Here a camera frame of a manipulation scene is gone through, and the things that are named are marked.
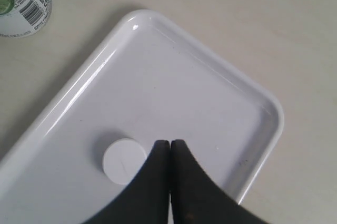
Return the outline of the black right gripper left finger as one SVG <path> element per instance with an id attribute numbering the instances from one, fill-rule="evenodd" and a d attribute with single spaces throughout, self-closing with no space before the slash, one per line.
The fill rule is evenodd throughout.
<path id="1" fill-rule="evenodd" d="M 168 223 L 169 164 L 169 142 L 155 141 L 134 179 L 86 223 Z"/>

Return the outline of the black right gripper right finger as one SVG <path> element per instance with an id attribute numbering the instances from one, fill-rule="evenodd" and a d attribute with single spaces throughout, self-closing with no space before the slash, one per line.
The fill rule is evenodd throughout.
<path id="1" fill-rule="evenodd" d="M 171 205 L 174 223 L 266 223 L 212 181 L 184 140 L 171 143 Z"/>

